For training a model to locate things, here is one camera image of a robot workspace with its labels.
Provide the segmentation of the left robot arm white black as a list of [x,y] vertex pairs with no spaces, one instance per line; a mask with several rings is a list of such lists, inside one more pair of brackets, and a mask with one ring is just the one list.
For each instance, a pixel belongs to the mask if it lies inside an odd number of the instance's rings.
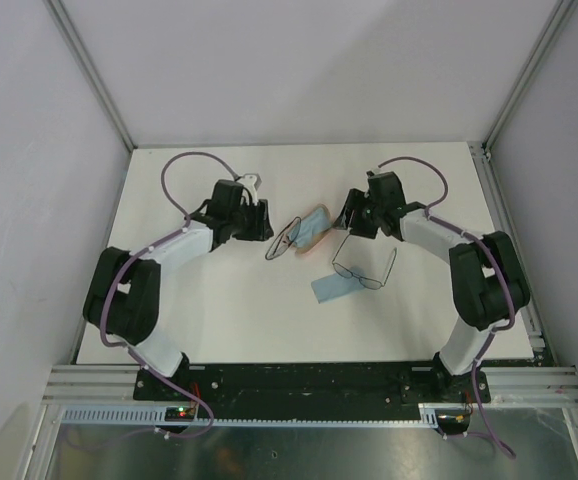
[[181,229],[135,253],[108,247],[100,254],[83,317],[103,338],[113,338],[157,372],[154,385],[168,399],[188,392],[190,376],[185,371],[188,357],[158,327],[162,281],[232,238],[270,239],[268,201],[258,197],[260,184],[257,174],[219,180]]

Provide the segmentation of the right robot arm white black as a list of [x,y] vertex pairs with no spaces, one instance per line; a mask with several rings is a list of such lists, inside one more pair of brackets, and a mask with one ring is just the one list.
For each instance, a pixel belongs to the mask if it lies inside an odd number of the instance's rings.
[[444,220],[431,207],[405,199],[393,172],[367,174],[368,189],[349,190],[333,227],[374,239],[379,232],[413,244],[444,261],[450,270],[458,314],[447,343],[434,355],[428,384],[442,401],[466,389],[465,375],[476,373],[495,336],[515,326],[531,293],[509,235],[477,235]]

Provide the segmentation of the black frame glasses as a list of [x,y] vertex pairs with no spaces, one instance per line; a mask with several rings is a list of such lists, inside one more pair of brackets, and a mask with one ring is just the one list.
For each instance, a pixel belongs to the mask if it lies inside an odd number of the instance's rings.
[[295,245],[296,239],[300,233],[302,218],[294,217],[274,238],[272,244],[267,249],[264,258],[267,261],[273,261],[286,253]]

